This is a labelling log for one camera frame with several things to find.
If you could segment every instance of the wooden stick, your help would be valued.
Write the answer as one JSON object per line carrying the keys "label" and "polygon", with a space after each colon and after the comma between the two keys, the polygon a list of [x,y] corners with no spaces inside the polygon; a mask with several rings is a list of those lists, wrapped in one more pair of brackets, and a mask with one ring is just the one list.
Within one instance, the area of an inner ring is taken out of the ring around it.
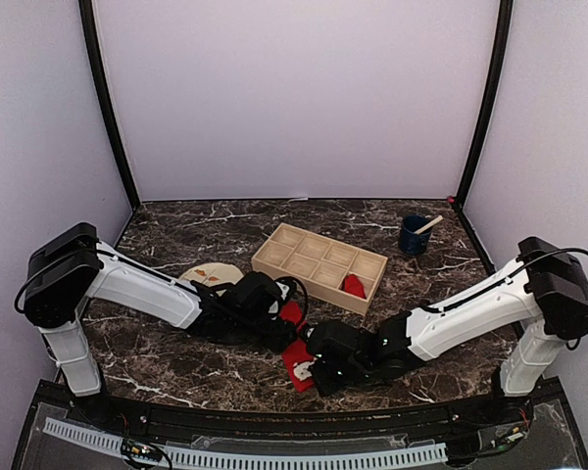
{"label": "wooden stick", "polygon": [[429,228],[431,228],[433,225],[435,225],[436,223],[439,223],[442,221],[444,217],[442,215],[438,215],[437,217],[435,217],[433,220],[431,220],[429,223],[427,223],[426,225],[423,225],[421,228],[419,228],[416,232],[414,232],[416,235],[420,235],[422,232],[428,230]]}

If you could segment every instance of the folded red cloth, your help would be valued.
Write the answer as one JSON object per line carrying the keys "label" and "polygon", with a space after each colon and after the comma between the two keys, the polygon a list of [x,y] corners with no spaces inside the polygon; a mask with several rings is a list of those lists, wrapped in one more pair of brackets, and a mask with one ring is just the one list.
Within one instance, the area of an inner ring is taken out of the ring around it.
{"label": "folded red cloth", "polygon": [[[298,323],[303,317],[303,312],[295,302],[289,302],[284,308],[281,309],[279,315],[284,320],[289,320],[293,323]],[[312,380],[312,374],[309,372],[308,367],[314,363],[314,357],[307,354],[307,345],[300,338],[294,343],[287,347],[287,350],[281,355],[283,362],[285,362],[285,368],[287,373],[290,375],[292,384],[299,392],[305,392],[310,387],[314,386],[314,380]]]}
{"label": "folded red cloth", "polygon": [[355,274],[349,274],[344,278],[343,291],[361,297],[362,299],[366,298],[364,284],[362,284],[362,281]]}

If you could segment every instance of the wooden box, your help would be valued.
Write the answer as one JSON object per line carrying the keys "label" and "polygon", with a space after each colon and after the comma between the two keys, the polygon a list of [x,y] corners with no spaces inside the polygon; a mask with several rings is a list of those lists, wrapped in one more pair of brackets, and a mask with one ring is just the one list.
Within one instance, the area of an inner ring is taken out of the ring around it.
{"label": "wooden box", "polygon": [[[366,314],[379,287],[388,258],[282,223],[253,256],[253,269],[276,279],[300,279],[310,296]],[[341,290],[344,278],[355,274],[366,298]]]}

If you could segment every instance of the white vent grille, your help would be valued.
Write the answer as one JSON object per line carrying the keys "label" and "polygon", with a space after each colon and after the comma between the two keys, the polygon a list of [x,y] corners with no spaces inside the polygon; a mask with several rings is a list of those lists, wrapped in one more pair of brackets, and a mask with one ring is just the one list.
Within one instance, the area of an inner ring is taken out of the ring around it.
{"label": "white vent grille", "polygon": [[[44,433],[81,447],[121,457],[122,438],[83,428],[53,418],[46,419]],[[342,455],[276,456],[209,452],[176,446],[162,446],[175,469],[221,470],[393,470],[447,461],[446,446],[419,446],[381,452]]]}

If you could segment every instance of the blue mug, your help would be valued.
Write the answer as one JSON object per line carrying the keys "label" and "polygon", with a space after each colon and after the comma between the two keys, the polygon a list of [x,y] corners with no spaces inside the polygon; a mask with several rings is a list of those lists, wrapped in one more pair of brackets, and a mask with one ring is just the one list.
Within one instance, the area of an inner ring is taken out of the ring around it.
{"label": "blue mug", "polygon": [[403,253],[415,257],[426,251],[431,237],[431,229],[429,228],[419,235],[414,232],[427,223],[429,223],[429,219],[422,215],[408,215],[403,218],[399,233],[399,248]]}

